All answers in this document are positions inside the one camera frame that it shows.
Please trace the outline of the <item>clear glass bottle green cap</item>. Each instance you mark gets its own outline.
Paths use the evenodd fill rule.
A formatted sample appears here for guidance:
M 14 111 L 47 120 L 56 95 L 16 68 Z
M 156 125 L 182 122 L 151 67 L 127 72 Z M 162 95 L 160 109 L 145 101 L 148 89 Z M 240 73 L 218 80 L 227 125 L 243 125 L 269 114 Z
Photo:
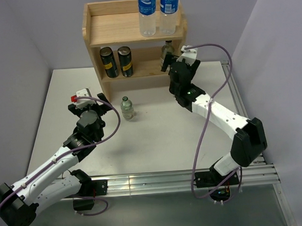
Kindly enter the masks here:
M 135 115 L 133 103 L 128 99 L 127 96 L 122 97 L 121 113 L 126 120 L 131 120 Z

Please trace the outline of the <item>black can yellow label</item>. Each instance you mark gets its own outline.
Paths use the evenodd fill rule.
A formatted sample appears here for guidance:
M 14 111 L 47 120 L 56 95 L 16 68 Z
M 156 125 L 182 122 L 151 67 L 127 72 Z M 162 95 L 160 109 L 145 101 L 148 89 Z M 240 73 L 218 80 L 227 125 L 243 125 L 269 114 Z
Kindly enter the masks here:
M 134 71 L 130 48 L 128 46 L 121 46 L 117 52 L 122 75 L 127 78 L 131 77 Z

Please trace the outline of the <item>blue label water bottle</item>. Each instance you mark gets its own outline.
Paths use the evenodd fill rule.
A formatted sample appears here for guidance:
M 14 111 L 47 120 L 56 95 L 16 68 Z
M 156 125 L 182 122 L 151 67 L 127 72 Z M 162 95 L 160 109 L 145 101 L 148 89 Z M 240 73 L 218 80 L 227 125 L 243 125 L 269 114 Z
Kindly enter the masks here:
M 176 17 L 179 0 L 160 0 L 160 31 L 164 35 L 173 35 L 176 30 Z

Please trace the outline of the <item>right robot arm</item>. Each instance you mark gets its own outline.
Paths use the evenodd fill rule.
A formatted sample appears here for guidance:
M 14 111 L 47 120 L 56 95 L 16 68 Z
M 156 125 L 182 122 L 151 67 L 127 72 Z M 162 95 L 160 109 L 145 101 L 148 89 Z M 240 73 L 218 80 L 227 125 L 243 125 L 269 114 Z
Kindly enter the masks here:
M 221 185 L 231 171 L 238 167 L 248 167 L 267 148 L 266 136 L 260 120 L 247 119 L 232 112 L 192 83 L 200 65 L 196 52 L 196 49 L 192 49 L 180 56 L 167 53 L 161 70 L 168 72 L 169 91 L 180 106 L 209 118 L 211 123 L 232 139 L 230 152 L 211 168 L 211 181 L 215 185 Z

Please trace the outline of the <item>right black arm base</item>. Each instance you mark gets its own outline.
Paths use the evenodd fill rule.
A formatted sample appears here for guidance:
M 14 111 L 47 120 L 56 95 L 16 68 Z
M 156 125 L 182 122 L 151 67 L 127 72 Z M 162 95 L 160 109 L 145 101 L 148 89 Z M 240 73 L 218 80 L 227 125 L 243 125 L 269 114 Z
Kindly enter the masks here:
M 217 171 L 203 171 L 196 172 L 194 175 L 194 184 L 198 189 L 207 188 L 208 193 L 197 194 L 194 192 L 196 198 L 209 198 L 212 202 L 224 205 L 235 197 L 239 192 L 242 184 L 242 168 L 234 170 L 226 176 L 221 176 Z

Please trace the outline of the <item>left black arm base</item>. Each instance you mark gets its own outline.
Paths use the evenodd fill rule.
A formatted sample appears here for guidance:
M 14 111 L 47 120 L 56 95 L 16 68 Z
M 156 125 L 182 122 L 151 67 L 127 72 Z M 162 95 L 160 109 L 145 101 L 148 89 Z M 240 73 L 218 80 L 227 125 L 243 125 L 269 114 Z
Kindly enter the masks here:
M 99 196 L 106 195 L 108 188 L 108 182 L 105 179 L 100 181 L 92 180 L 89 183 L 82 184 L 79 192 L 74 195 L 72 203 L 73 209 L 77 214 L 83 216 L 96 216 L 108 209 L 108 202 Z M 97 201 L 103 202 L 105 207 L 100 212 L 87 213 L 96 205 Z

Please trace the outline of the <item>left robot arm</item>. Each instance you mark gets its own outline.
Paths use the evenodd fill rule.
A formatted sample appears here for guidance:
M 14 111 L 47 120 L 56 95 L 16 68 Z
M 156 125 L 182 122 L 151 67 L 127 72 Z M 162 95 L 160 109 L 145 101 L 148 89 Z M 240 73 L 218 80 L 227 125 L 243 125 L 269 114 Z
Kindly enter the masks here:
M 59 182 L 56 178 L 80 163 L 104 138 L 102 116 L 114 107 L 103 93 L 96 98 L 83 89 L 72 98 L 68 110 L 79 119 L 73 133 L 54 155 L 23 179 L 0 185 L 0 218 L 7 226 L 29 226 L 41 212 L 61 199 L 74 201 L 78 214 L 90 210 L 96 200 L 96 186 L 84 171 L 73 170 Z

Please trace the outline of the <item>wooden two-tier shelf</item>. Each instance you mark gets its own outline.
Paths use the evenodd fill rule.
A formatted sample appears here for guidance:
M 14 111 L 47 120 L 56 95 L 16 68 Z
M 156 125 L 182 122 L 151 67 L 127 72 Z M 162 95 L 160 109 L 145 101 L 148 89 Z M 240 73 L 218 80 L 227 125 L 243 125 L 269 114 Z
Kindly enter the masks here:
M 173 35 L 157 31 L 152 37 L 144 37 L 139 32 L 139 13 L 137 0 L 112 0 L 86 3 L 83 10 L 82 35 L 100 83 L 102 92 L 111 99 L 111 83 L 125 80 L 121 74 L 117 78 L 106 75 L 100 57 L 102 47 L 129 46 L 131 49 L 134 73 L 132 79 L 165 76 L 161 72 L 161 47 L 154 42 L 171 40 L 175 53 L 180 54 L 187 36 L 187 20 L 182 4 L 178 5 L 176 30 Z

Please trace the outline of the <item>aluminium side rail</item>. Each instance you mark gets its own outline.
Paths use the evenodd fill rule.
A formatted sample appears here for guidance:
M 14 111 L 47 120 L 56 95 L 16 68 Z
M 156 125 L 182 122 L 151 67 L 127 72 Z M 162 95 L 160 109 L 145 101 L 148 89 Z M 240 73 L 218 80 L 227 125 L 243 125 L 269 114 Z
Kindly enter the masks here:
M 229 63 L 228 61 L 220 62 L 223 68 L 225 76 L 229 75 Z M 243 101 L 240 96 L 240 92 L 237 88 L 235 79 L 233 75 L 230 76 L 228 81 L 228 87 L 232 94 L 232 98 L 234 101 L 234 105 L 238 114 L 244 117 L 248 117 L 247 111 L 244 107 Z M 298 226 L 293 213 L 290 209 L 289 203 L 284 195 L 284 191 L 281 186 L 281 180 L 278 176 L 277 170 L 273 164 L 269 164 L 266 159 L 264 158 L 263 154 L 261 153 L 257 159 L 251 163 L 249 168 L 243 170 L 244 178 L 247 179 L 247 169 L 252 169 L 252 180 L 251 181 L 244 181 L 243 186 L 253 186 L 254 188 L 263 188 L 263 187 L 270 187 L 271 188 L 271 196 L 266 198 L 265 195 L 261 198 L 261 201 L 271 201 L 277 205 L 276 213 L 277 217 L 279 216 L 281 219 L 281 224 L 276 226 Z M 261 175 L 260 173 L 256 173 L 257 171 L 260 172 L 260 169 L 267 169 L 270 172 L 267 174 Z

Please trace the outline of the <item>aluminium front rail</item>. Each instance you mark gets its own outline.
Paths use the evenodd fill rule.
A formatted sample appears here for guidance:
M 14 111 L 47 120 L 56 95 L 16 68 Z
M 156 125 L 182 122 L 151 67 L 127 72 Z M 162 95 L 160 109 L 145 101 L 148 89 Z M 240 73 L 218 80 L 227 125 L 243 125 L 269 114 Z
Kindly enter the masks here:
M 93 176 L 95 182 L 107 181 L 107 197 L 166 194 L 190 191 L 191 171 L 170 171 L 145 174 Z M 280 183 L 273 165 L 250 166 L 242 172 L 242 186 Z

